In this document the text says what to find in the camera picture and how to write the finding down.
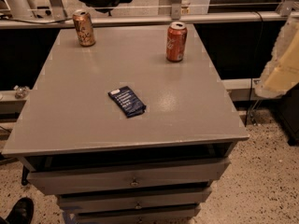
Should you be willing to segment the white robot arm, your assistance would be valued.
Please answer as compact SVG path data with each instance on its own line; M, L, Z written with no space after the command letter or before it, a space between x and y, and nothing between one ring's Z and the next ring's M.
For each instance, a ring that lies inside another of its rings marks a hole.
M263 98L286 94L299 83L299 19L289 17L280 29L272 49L272 58L266 64L255 87Z

